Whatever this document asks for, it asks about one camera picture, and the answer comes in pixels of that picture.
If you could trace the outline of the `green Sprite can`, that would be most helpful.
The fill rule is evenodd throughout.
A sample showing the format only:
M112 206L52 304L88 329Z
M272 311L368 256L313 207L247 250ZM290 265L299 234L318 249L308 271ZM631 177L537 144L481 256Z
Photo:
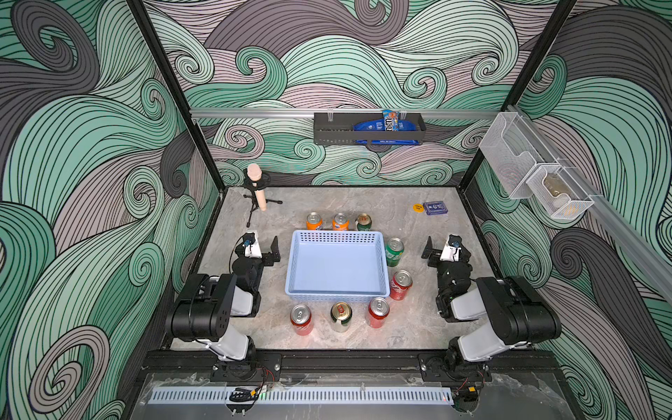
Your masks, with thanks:
M388 267L396 267L404 253L404 243L398 237L390 238L385 243L385 257Z

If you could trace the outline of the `red cola can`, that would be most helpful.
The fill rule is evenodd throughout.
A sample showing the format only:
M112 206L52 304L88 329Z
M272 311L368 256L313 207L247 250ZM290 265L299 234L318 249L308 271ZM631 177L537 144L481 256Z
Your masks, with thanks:
M313 330L313 317L310 308L306 304L297 304L290 312L290 323L295 332L300 336L306 336Z
M367 323L372 328L381 328L390 314L390 305L383 297L374 297L367 310Z
M390 297L394 300L404 300L413 285L411 273L404 269L397 271L390 280Z

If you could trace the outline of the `orange Fanta can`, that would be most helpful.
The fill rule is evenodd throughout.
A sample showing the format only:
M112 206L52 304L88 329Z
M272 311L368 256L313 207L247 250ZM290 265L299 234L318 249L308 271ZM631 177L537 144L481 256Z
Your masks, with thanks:
M347 231L349 229L349 219L344 213L336 213L332 220L332 229L337 231Z
M316 213L311 212L306 216L306 228L308 230L320 230L323 229L323 219Z

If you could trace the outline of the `green gold-top can back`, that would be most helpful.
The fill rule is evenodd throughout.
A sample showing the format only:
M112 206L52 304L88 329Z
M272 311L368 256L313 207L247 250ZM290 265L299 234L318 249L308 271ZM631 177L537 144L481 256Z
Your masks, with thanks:
M357 216L355 225L358 231L369 231L372 228L372 218L366 213L361 213Z

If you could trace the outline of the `green gold-top can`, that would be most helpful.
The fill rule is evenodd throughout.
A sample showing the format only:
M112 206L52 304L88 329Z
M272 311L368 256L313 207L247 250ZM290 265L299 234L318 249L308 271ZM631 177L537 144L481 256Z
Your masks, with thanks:
M361 213L357 216L355 225L358 231L369 231L372 228L372 218L366 213Z
M335 332L344 333L352 324L353 311L346 302L335 303L330 311L331 327Z

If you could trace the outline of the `green gold-top can front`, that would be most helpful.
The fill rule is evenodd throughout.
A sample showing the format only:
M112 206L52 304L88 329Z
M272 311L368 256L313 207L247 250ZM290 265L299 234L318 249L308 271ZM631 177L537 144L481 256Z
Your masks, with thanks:
M331 327L335 332L344 333L352 324L353 311L346 302L335 303L330 311Z

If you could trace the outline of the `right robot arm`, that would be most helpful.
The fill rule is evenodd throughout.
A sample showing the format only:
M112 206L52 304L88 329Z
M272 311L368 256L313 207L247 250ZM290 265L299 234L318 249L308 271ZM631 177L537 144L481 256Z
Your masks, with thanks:
M488 362L509 350L559 338L562 325L546 300L520 276L472 278L471 252L460 236L449 236L443 248L429 238L421 257L437 270L437 313L448 323L483 320L469 334L453 338L446 365Z

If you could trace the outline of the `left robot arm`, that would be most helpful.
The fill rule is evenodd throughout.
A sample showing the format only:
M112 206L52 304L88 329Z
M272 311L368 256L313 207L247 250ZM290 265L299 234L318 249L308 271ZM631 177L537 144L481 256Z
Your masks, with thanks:
M230 320L257 316L262 302L260 284L264 269L280 261L277 237L264 253L257 231L244 233L233 249L227 273L188 276L167 315L167 335L201 345L220 362L255 362L253 339L230 325Z

